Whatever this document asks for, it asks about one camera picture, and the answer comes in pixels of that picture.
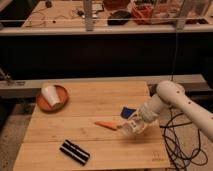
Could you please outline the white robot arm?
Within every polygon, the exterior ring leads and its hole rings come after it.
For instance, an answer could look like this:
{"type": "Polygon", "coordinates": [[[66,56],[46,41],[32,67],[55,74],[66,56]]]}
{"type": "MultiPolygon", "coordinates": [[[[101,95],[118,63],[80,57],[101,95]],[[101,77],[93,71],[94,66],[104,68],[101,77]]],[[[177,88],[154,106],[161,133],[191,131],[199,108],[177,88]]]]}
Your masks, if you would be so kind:
{"type": "Polygon", "coordinates": [[[175,82],[161,81],[156,93],[139,108],[138,115],[151,123],[168,106],[181,110],[213,142],[213,114],[188,98],[184,88],[175,82]]]}

